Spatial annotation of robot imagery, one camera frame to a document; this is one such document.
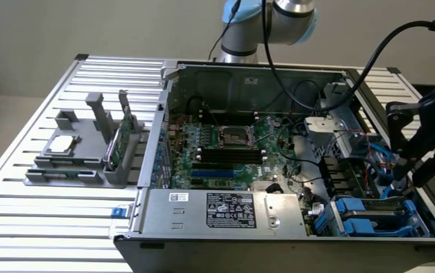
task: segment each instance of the power supply label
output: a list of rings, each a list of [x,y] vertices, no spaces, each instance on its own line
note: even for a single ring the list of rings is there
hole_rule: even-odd
[[[206,206],[208,227],[256,229],[253,194],[208,193]]]

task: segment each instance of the blue latch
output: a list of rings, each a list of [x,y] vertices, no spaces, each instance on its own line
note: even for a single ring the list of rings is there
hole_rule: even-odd
[[[113,208],[111,218],[113,219],[125,219],[126,218],[126,209],[125,208]]]

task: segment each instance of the motherboard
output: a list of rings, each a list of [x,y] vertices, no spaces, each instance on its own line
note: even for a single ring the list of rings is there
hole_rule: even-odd
[[[182,115],[169,126],[171,188],[260,191],[273,183],[288,190],[298,174],[289,118]]]

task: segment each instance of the white wall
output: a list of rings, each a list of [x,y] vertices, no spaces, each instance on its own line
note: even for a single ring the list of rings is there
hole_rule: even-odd
[[[44,96],[78,53],[206,58],[224,1],[0,0],[0,94]],[[395,27],[435,19],[435,0],[317,1],[313,37],[293,47],[273,45],[276,62],[364,65]],[[377,65],[435,84],[435,33],[401,34]]]

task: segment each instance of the slotted metal table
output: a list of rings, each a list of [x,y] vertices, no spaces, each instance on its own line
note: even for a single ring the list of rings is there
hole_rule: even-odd
[[[131,272],[109,239],[110,212],[135,198],[147,132],[125,189],[28,187],[23,178],[52,135],[59,109],[74,109],[78,117],[94,118],[84,103],[87,93],[103,93],[103,107],[121,119],[118,91],[129,90],[131,110],[150,129],[162,90],[162,63],[90,55],[75,60],[63,74],[0,158],[0,272]],[[421,97],[403,75],[387,69],[373,69],[367,84],[383,106],[389,101],[416,102]],[[417,126],[416,120],[404,130],[407,136]],[[127,225],[127,220],[117,220],[117,225]],[[435,264],[413,272],[435,272]]]

